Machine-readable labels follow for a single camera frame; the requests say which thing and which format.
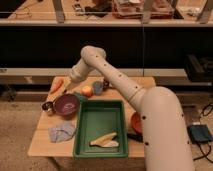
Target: bowl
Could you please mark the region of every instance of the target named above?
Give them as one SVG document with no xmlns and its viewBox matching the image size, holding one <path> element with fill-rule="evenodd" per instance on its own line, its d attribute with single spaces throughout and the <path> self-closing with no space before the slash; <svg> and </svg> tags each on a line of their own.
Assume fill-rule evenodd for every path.
<svg viewBox="0 0 213 171">
<path fill-rule="evenodd" d="M 131 117 L 131 125 L 137 134 L 142 134 L 141 119 L 137 112 L 135 112 Z"/>
<path fill-rule="evenodd" d="M 58 115 L 68 116 L 76 112 L 79 104 L 80 102 L 74 94 L 63 94 L 55 99 L 53 109 Z"/>
</svg>

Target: gray towel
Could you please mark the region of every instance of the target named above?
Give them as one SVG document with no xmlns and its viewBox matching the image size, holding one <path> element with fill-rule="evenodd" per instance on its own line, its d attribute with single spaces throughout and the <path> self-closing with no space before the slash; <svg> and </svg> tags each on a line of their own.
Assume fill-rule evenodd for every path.
<svg viewBox="0 0 213 171">
<path fill-rule="evenodd" d="M 65 121 L 56 127 L 49 129 L 49 138 L 53 143 L 67 141 L 71 139 L 75 134 L 75 127 L 70 121 Z"/>
</svg>

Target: orange object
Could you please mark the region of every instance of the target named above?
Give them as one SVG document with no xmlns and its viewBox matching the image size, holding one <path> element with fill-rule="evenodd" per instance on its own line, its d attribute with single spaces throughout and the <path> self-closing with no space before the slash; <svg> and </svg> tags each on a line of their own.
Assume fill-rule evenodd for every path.
<svg viewBox="0 0 213 171">
<path fill-rule="evenodd" d="M 141 119 L 137 112 L 135 112 L 131 117 L 131 125 L 137 134 L 142 134 Z"/>
<path fill-rule="evenodd" d="M 55 93 L 64 83 L 64 80 L 60 78 L 55 84 L 53 84 L 52 88 L 50 89 L 50 94 Z"/>
<path fill-rule="evenodd" d="M 92 87 L 90 86 L 84 86 L 82 89 L 81 89 L 81 93 L 86 96 L 86 97 L 91 97 L 93 95 L 93 90 L 92 90 Z"/>
</svg>

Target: red object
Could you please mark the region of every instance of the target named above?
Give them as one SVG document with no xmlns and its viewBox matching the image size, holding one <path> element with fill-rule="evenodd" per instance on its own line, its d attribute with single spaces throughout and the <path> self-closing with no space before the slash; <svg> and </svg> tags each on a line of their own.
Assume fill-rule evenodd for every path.
<svg viewBox="0 0 213 171">
<path fill-rule="evenodd" d="M 142 134 L 141 119 L 137 112 L 135 112 L 131 117 L 131 125 L 137 134 Z"/>
<path fill-rule="evenodd" d="M 92 90 L 92 87 L 90 86 L 84 86 L 82 89 L 81 89 L 81 93 L 86 96 L 86 97 L 91 97 L 93 95 L 93 90 Z"/>
</svg>

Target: food item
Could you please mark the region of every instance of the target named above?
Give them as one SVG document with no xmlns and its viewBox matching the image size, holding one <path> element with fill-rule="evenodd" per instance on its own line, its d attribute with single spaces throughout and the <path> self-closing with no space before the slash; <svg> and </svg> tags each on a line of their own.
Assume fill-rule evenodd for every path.
<svg viewBox="0 0 213 171">
<path fill-rule="evenodd" d="M 93 90 L 92 90 L 92 87 L 90 86 L 84 86 L 82 89 L 81 89 L 81 93 L 86 96 L 86 97 L 91 97 L 93 95 Z"/>
<path fill-rule="evenodd" d="M 114 146 L 116 145 L 115 143 L 111 142 L 113 138 L 115 138 L 117 136 L 116 132 L 112 132 L 106 135 L 103 135 L 93 141 L 90 141 L 90 145 L 98 145 L 100 147 L 112 147 L 112 145 L 114 144 Z"/>
<path fill-rule="evenodd" d="M 102 147 L 118 147 L 119 143 L 117 141 L 110 141 L 108 143 L 106 143 L 105 145 L 103 145 Z"/>
<path fill-rule="evenodd" d="M 95 81 L 92 84 L 93 87 L 93 93 L 94 95 L 101 95 L 101 93 L 103 92 L 103 82 L 102 81 Z"/>
<path fill-rule="evenodd" d="M 58 89 L 62 86 L 62 84 L 64 83 L 64 80 L 62 78 L 60 78 L 55 84 L 53 84 L 53 86 L 50 89 L 50 94 L 55 93 L 56 91 L 58 91 Z"/>
</svg>

